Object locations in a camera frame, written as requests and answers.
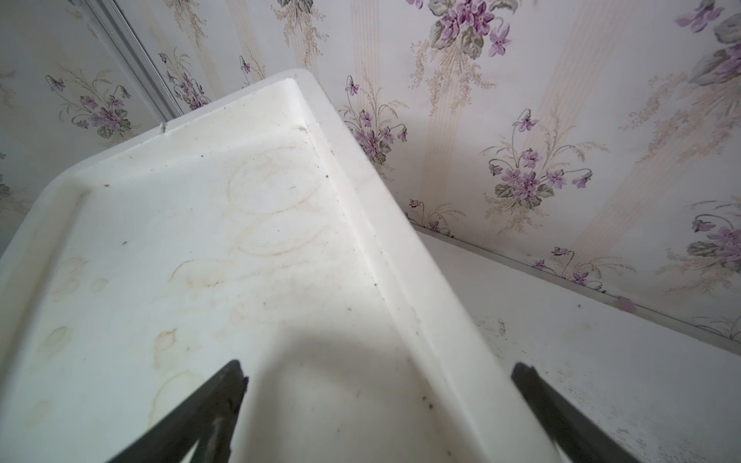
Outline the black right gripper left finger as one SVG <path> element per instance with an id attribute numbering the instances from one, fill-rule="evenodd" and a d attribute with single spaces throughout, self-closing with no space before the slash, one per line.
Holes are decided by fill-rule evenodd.
<path id="1" fill-rule="evenodd" d="M 249 377 L 239 360 L 214 376 L 146 434 L 112 458 L 114 462 L 227 462 Z"/>

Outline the white three-drawer cabinet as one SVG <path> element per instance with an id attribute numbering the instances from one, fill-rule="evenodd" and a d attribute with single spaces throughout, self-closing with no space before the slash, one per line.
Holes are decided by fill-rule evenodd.
<path id="1" fill-rule="evenodd" d="M 560 458 L 303 69 L 42 191 L 1 259 L 1 458 L 106 461 L 233 360 L 235 462 Z"/>

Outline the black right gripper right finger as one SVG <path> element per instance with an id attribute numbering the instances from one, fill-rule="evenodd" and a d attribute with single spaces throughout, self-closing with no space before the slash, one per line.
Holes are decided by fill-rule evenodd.
<path id="1" fill-rule="evenodd" d="M 534 367 L 517 363 L 511 380 L 549 438 L 571 462 L 638 462 L 542 379 Z"/>

